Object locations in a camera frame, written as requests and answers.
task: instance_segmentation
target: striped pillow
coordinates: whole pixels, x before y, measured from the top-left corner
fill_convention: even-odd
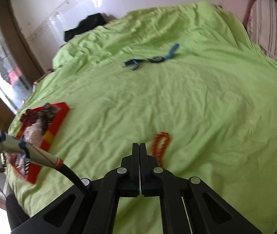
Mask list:
[[[247,24],[250,39],[262,51],[277,61],[277,3],[274,0],[256,0]]]
[[[223,9],[233,13],[247,28],[250,10],[255,0],[223,0]]]

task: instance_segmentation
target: green blanket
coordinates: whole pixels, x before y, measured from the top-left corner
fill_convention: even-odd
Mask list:
[[[123,68],[131,58],[171,60]],[[241,22],[207,1],[150,8],[76,36],[53,60],[28,108],[66,102],[69,111],[51,146],[79,177],[98,179],[131,154],[170,133],[164,168],[198,176],[263,233],[277,229],[277,63],[252,43]],[[8,168],[33,216],[72,184],[43,168],[31,185]],[[121,199],[114,233],[162,233],[158,198]]]

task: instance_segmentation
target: red box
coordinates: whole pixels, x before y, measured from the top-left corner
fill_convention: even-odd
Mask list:
[[[45,150],[45,151],[49,151],[49,148],[54,140],[54,137],[60,127],[60,125],[62,124],[64,118],[66,117],[68,111],[69,111],[69,107],[66,105],[65,102],[61,102],[61,103],[56,103],[56,104],[51,104],[52,106],[57,107],[59,110],[57,111],[52,123],[49,126],[49,129],[45,132],[45,134],[43,135],[43,140],[41,142],[40,148]],[[33,110],[35,111],[40,111],[43,107],[37,107],[34,108]],[[24,131],[26,129],[26,125],[23,124],[22,127],[20,128],[20,130],[18,131],[17,134],[17,138],[20,138]],[[29,169],[28,169],[28,175],[26,177],[24,177],[16,168],[15,166],[13,166],[14,169],[17,171],[17,173],[22,176],[25,180],[29,181],[32,184],[36,183],[38,174],[42,168],[42,166],[40,165],[36,165],[34,163],[30,163],[29,165]]]

